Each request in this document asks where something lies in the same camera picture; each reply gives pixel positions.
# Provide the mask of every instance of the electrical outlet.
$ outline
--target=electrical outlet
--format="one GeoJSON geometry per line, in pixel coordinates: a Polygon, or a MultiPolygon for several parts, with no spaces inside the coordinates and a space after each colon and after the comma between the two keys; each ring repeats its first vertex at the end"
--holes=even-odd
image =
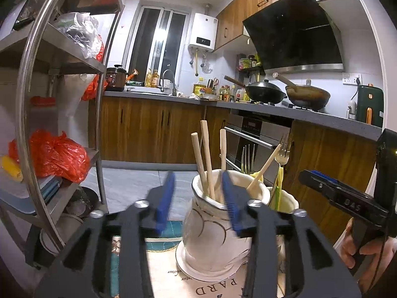
{"type": "Polygon", "coordinates": [[[360,85],[363,84],[363,79],[359,73],[342,73],[343,85],[357,86],[357,79],[360,80],[360,85]]]}

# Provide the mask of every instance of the faucet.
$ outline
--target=faucet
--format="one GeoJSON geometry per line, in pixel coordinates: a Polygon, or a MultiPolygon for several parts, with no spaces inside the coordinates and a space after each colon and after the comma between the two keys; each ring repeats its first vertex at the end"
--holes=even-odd
{"type": "Polygon", "coordinates": [[[163,73],[163,86],[161,87],[161,91],[164,92],[164,74],[166,72],[170,71],[172,73],[172,85],[173,85],[173,89],[172,89],[172,96],[176,96],[176,88],[175,88],[175,75],[173,73],[173,71],[171,69],[166,69],[163,73]]]}

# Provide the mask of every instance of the range hood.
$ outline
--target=range hood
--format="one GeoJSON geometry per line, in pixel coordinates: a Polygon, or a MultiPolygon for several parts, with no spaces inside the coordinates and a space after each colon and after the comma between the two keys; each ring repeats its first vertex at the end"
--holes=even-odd
{"type": "Polygon", "coordinates": [[[316,0],[279,0],[243,23],[266,74],[343,71],[340,32],[316,0]]]}

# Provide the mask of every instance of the window frame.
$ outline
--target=window frame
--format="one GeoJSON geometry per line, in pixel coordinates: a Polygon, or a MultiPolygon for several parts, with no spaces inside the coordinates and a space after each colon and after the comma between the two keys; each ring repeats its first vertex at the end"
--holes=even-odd
{"type": "MultiPolygon", "coordinates": [[[[164,12],[165,11],[169,11],[170,12],[169,18],[168,18],[167,27],[166,27],[166,35],[167,35],[167,37],[163,41],[162,50],[161,50],[161,54],[160,54],[160,60],[159,60],[158,74],[160,75],[160,78],[161,78],[161,75],[162,75],[162,63],[163,63],[163,59],[164,59],[164,52],[165,52],[165,46],[167,44],[169,28],[171,26],[172,15],[174,13],[176,13],[176,14],[182,14],[182,15],[185,16],[185,23],[183,24],[182,37],[181,37],[181,42],[180,42],[180,45],[179,45],[177,63],[176,63],[176,68],[175,68],[175,73],[174,73],[174,75],[175,75],[175,85],[179,87],[179,77],[180,77],[181,69],[182,69],[184,46],[186,44],[187,32],[189,30],[189,22],[190,22],[190,15],[191,15],[189,12],[175,10],[174,8],[162,7],[162,6],[151,6],[151,5],[143,5],[143,6],[141,6],[138,19],[137,19],[137,21],[135,23],[135,28],[134,28],[134,31],[133,31],[133,34],[132,34],[132,39],[131,39],[131,42],[130,42],[130,46],[128,48],[126,67],[130,66],[131,57],[132,57],[132,51],[134,49],[134,45],[135,45],[135,41],[136,41],[136,35],[138,33],[138,27],[140,25],[140,21],[142,19],[142,15],[143,15],[144,9],[146,9],[146,8],[160,10],[160,13],[159,13],[159,16],[158,16],[158,19],[157,19],[156,30],[154,32],[154,37],[158,33],[158,30],[159,30],[160,24],[161,24],[161,19],[163,17],[164,12]]],[[[156,40],[153,39],[152,46],[150,48],[150,54],[149,54],[148,64],[147,64],[145,73],[148,72],[148,69],[151,67],[151,64],[153,62],[155,46],[156,46],[156,40]]]]}

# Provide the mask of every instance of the floor tile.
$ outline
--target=floor tile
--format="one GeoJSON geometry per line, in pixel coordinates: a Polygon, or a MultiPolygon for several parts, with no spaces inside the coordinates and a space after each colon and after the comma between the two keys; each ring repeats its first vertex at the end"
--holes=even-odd
{"type": "MultiPolygon", "coordinates": [[[[159,171],[161,182],[167,175],[166,171],[159,171]]],[[[169,209],[170,219],[183,219],[190,208],[190,201],[193,196],[192,181],[198,175],[197,171],[176,171],[175,192],[169,209]]]]}
{"type": "MultiPolygon", "coordinates": [[[[157,171],[103,168],[103,176],[110,213],[126,209],[136,200],[145,198],[149,189],[160,186],[157,171]]],[[[99,192],[95,168],[81,185],[99,192]]]]}

